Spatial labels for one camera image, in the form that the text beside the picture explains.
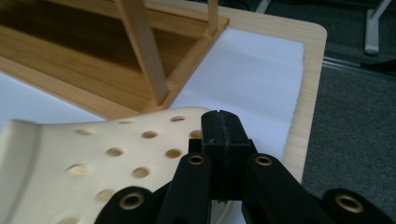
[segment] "wooden tray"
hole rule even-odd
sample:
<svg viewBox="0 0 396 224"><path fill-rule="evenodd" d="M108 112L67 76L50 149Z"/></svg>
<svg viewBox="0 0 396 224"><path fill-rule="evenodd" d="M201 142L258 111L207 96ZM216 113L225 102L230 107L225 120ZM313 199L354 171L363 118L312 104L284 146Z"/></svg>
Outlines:
<svg viewBox="0 0 396 224"><path fill-rule="evenodd" d="M108 119L168 107L229 19L213 13L217 1L211 19L134 2L51 0L1 11L0 70ZM139 21L129 17L134 9Z"/></svg>

